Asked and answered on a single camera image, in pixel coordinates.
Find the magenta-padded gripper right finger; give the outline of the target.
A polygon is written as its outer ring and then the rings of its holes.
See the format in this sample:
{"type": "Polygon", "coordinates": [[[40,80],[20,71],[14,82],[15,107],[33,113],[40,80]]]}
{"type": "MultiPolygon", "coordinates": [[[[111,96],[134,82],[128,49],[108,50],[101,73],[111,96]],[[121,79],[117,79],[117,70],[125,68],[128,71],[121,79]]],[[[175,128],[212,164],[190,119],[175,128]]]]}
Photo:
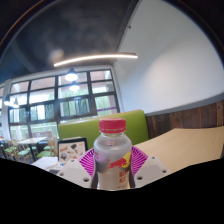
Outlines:
{"type": "Polygon", "coordinates": [[[136,146],[132,147],[129,185],[140,188],[167,175],[169,170],[155,156],[148,156],[136,146]]]}

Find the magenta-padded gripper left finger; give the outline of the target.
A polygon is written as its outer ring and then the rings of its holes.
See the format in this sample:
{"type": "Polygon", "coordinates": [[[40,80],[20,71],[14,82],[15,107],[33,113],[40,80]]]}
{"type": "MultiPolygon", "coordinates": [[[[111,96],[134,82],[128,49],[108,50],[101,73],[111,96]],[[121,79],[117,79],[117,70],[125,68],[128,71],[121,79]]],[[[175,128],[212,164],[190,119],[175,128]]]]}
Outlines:
{"type": "Polygon", "coordinates": [[[58,176],[81,187],[96,189],[98,176],[94,149],[88,150],[78,159],[70,159],[58,172],[58,176]]]}

